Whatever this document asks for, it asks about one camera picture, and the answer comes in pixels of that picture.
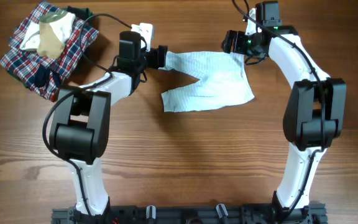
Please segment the light blue striped shorts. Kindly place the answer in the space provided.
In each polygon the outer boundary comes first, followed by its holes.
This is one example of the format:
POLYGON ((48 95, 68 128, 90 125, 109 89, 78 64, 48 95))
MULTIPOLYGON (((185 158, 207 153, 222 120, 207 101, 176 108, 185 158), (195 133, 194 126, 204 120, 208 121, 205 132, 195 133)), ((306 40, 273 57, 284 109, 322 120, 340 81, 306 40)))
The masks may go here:
POLYGON ((217 110, 254 99, 245 73, 244 56, 224 52, 166 54, 163 70, 175 70, 198 81, 161 94, 165 112, 217 110))

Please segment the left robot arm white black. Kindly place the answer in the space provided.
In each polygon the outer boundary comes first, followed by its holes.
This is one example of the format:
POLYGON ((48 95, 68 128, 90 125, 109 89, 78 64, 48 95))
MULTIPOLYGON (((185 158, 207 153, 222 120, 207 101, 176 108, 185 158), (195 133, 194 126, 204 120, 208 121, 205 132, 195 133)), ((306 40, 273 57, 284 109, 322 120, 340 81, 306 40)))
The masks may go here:
POLYGON ((74 216, 90 222, 109 210, 109 196, 101 177, 101 157, 109 137, 111 107, 145 83, 145 69, 165 66, 168 47, 152 48, 138 32, 119 35, 119 53, 99 80, 60 91, 44 121, 48 150, 65 161, 76 192, 74 216))

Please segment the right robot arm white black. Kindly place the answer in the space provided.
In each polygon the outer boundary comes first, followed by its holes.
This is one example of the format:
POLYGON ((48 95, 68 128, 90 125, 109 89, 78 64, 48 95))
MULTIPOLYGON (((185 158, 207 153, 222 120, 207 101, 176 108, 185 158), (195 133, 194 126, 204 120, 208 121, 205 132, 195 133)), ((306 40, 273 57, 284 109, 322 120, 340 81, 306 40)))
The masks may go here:
POLYGON ((277 1, 263 1, 253 9, 236 10, 250 32, 230 30, 221 48, 246 57, 246 65, 270 58, 291 88, 283 132, 289 152, 281 184, 273 195, 276 218, 289 222, 310 210, 310 188, 319 162, 341 135, 346 103, 346 83, 331 78, 307 53, 293 26, 283 25, 277 1))

